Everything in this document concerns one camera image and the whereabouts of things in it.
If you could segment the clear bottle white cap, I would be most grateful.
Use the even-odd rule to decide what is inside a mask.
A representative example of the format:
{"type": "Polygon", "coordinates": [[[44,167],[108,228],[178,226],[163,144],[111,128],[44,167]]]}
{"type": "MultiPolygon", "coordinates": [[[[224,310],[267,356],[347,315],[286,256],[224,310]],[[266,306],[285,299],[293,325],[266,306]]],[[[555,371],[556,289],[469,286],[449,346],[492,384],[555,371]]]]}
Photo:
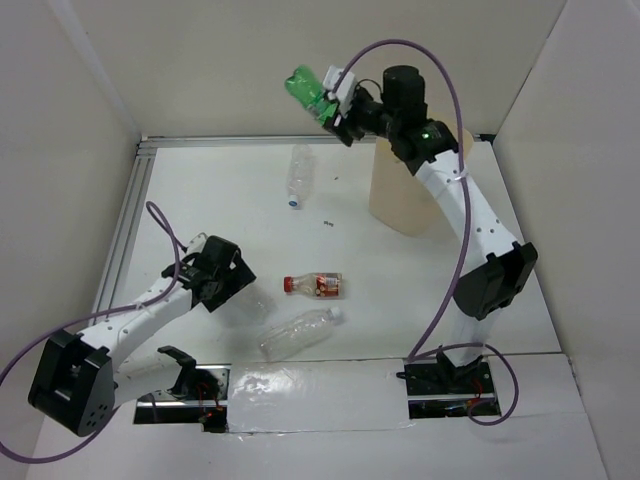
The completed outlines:
{"type": "Polygon", "coordinates": [[[242,325],[264,324],[276,309],[273,298],[260,286],[247,286],[234,296],[237,317],[242,325]]]}

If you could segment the green plastic soda bottle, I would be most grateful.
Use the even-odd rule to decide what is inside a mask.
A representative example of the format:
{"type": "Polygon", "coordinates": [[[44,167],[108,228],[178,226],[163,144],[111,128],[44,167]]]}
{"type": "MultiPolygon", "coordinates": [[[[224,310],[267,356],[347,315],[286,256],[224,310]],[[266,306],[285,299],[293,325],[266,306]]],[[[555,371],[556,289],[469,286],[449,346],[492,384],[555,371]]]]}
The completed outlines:
{"type": "Polygon", "coordinates": [[[308,66],[298,66],[284,81],[284,86],[319,125],[324,126],[336,114],[336,101],[328,97],[326,88],[308,66]]]}

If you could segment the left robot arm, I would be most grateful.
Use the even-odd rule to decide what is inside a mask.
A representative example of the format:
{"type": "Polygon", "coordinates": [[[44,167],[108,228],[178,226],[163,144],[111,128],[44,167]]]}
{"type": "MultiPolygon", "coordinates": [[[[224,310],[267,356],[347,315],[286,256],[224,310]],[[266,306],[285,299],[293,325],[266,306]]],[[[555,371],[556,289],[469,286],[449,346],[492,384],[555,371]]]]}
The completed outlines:
{"type": "Polygon", "coordinates": [[[203,384],[206,393],[218,396],[216,377],[177,347],[161,346],[141,358],[133,353],[170,322],[197,306],[215,311],[255,279],[237,244],[198,235],[180,264],[168,266],[133,310],[77,334],[59,330],[48,339],[29,404],[86,437],[99,431],[121,404],[156,391],[184,399],[203,384]]]}

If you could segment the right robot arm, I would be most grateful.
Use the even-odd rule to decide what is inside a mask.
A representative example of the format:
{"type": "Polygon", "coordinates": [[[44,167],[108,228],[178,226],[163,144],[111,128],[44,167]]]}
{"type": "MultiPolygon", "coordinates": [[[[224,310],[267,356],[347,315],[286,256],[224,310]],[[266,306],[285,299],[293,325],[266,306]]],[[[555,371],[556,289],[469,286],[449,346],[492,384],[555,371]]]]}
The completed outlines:
{"type": "Polygon", "coordinates": [[[436,355],[436,379],[460,391],[477,368],[499,312],[523,290],[538,259],[532,243],[521,244],[504,226],[464,168],[459,141],[442,121],[427,114],[425,80],[417,68],[398,65],[383,73],[375,101],[351,73],[329,67],[322,81],[335,115],[325,128],[345,145],[366,134],[389,141],[396,158],[437,202],[464,249],[459,277],[448,291],[451,350],[436,355]]]}

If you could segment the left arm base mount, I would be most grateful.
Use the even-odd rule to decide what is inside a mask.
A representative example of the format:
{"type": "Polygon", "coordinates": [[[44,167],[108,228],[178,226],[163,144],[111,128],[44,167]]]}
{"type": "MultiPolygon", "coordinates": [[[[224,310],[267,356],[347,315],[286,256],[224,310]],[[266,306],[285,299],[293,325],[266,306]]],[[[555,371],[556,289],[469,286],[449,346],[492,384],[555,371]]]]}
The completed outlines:
{"type": "Polygon", "coordinates": [[[178,373],[167,388],[138,399],[133,423],[198,424],[203,432],[226,433],[230,366],[199,365],[173,346],[160,347],[158,353],[161,360],[170,359],[171,366],[178,366],[178,373]]]}

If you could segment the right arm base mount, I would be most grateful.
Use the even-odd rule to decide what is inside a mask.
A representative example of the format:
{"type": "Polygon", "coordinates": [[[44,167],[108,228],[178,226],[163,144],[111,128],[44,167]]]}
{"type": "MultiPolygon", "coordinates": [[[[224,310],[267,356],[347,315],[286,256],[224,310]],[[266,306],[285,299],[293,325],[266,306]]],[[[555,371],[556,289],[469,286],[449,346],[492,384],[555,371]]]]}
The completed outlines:
{"type": "Polygon", "coordinates": [[[488,361],[482,356],[456,368],[444,353],[434,359],[405,364],[396,373],[403,381],[410,419],[500,416],[488,361]]]}

